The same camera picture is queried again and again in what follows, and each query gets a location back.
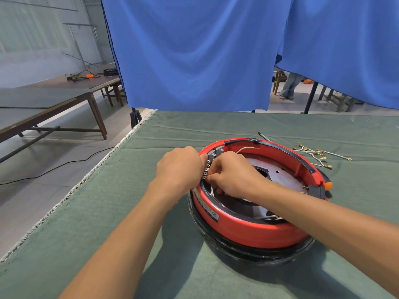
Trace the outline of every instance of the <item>left hand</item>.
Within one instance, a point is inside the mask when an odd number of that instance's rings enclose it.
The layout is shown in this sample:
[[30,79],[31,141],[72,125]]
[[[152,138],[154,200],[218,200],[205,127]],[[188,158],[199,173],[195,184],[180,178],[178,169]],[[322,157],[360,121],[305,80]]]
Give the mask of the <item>left hand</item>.
[[199,156],[193,147],[176,148],[158,162],[154,183],[159,190],[168,191],[178,200],[199,184],[206,160],[207,155]]

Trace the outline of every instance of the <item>blue cloth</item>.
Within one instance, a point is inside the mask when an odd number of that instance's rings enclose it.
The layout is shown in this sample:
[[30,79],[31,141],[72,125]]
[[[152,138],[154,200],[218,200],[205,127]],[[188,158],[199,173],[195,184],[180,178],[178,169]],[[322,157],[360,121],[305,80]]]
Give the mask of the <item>blue cloth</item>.
[[102,0],[131,107],[267,109],[292,0]]
[[293,0],[283,70],[399,109],[399,0]]

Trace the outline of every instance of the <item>label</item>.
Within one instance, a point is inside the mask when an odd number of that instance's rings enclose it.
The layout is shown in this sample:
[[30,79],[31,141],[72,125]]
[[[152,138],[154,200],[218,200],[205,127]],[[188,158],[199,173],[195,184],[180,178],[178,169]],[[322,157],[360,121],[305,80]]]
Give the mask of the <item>label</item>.
[[194,194],[197,198],[197,201],[199,202],[199,204],[201,205],[202,209],[204,209],[205,212],[207,212],[207,214],[209,216],[211,216],[211,218],[216,221],[219,222],[219,214],[217,214],[214,210],[212,210],[201,198],[200,194],[198,193],[198,190],[196,188],[193,189],[194,190]]

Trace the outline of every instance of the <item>right hand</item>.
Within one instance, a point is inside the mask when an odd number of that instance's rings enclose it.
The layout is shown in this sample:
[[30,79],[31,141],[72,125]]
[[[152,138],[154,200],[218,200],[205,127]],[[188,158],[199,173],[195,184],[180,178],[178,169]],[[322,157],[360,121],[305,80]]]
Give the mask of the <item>right hand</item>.
[[227,151],[218,156],[205,179],[218,194],[249,201],[257,194],[257,189],[266,182],[264,178],[242,154]]

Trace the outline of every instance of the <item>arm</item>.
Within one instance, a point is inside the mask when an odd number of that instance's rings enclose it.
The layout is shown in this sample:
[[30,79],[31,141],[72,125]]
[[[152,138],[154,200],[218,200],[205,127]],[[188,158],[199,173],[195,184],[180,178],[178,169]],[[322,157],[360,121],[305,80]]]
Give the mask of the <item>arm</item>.
[[399,226],[269,181],[233,152],[213,162],[207,181],[283,217],[399,297]]
[[192,147],[177,148],[157,164],[156,178],[137,206],[63,291],[67,298],[133,298],[166,213],[197,186],[206,157]]

